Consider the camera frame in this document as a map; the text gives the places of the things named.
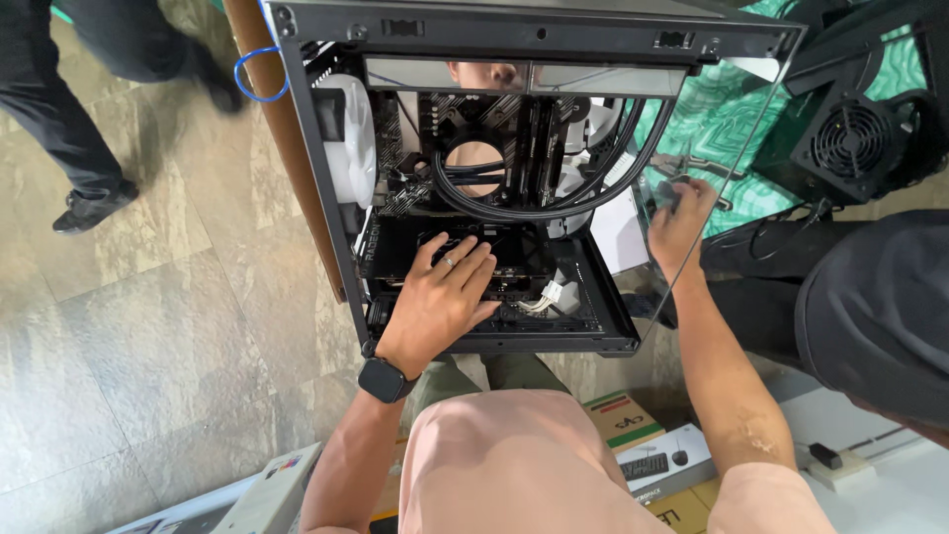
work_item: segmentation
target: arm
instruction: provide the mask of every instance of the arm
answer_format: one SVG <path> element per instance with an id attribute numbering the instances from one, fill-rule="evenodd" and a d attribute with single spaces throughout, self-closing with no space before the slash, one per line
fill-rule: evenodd
<path id="1" fill-rule="evenodd" d="M 419 248 L 396 301 L 376 356 L 396 366 L 408 380 L 421 375 L 432 358 L 488 318 L 499 302 L 478 302 L 494 270 L 491 246 L 468 237 L 445 254 L 455 267 L 432 255 L 446 242 L 442 233 Z M 384 404 L 358 390 L 320 455 L 304 495 L 300 532 L 339 526 L 369 529 L 372 508 L 382 494 L 405 400 Z"/>
<path id="2" fill-rule="evenodd" d="M 716 191 L 705 181 L 674 184 L 681 195 L 675 215 L 659 211 L 649 248 L 670 281 L 705 223 Z M 797 470 L 791 431 L 735 335 L 712 300 L 698 265 L 699 244 L 673 286 L 679 345 L 689 398 L 721 476 L 734 466 L 766 462 Z"/>

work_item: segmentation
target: psu fan grille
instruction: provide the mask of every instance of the psu fan grille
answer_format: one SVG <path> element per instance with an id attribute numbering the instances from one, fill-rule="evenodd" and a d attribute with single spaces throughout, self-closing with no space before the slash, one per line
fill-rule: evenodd
<path id="1" fill-rule="evenodd" d="M 890 124 L 857 101 L 836 105 L 810 141 L 814 164 L 846 183 L 874 170 L 890 146 Z"/>

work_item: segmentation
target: tiled floor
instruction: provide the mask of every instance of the tiled floor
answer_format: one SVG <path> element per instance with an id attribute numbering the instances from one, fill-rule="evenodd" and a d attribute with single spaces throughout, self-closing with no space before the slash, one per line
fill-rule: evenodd
<path id="1" fill-rule="evenodd" d="M 223 15 L 165 4 L 233 59 Z M 259 106 L 226 118 L 190 84 L 119 80 L 67 24 L 52 30 L 142 196 L 91 232 L 53 234 L 69 184 L 0 114 L 0 532 L 102 532 L 251 475 L 328 437 L 361 363 Z M 933 205 L 949 206 L 946 175 L 845 216 Z M 684 400 L 662 328 L 632 359 L 543 357 L 581 399 Z"/>

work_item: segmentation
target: smartwatch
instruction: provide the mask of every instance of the smartwatch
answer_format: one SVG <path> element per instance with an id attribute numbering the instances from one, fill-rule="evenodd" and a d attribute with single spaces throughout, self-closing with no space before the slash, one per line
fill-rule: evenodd
<path id="1" fill-rule="evenodd" d="M 396 366 L 376 357 L 376 344 L 363 345 L 363 368 L 359 371 L 359 387 L 386 404 L 392 404 L 412 392 L 419 380 L 406 380 Z"/>

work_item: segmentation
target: hand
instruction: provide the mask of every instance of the hand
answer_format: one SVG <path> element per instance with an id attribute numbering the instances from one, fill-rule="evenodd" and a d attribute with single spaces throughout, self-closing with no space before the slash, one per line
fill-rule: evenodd
<path id="1" fill-rule="evenodd" d="M 685 260 L 685 255 L 689 254 L 696 236 L 700 235 L 709 210 L 715 205 L 718 197 L 715 188 L 705 180 L 673 183 L 672 187 L 681 195 L 679 208 L 673 214 L 669 206 L 663 207 L 656 212 L 649 227 L 649 251 L 670 283 Z M 700 245 L 701 238 L 682 268 L 684 277 L 701 274 L 701 268 L 698 266 Z"/>
<path id="2" fill-rule="evenodd" d="M 432 359 L 477 323 L 490 317 L 500 302 L 478 302 L 497 258 L 491 244 L 468 236 L 432 266 L 432 255 L 448 242 L 442 232 L 419 248 L 382 333 L 376 356 L 415 380 Z"/>

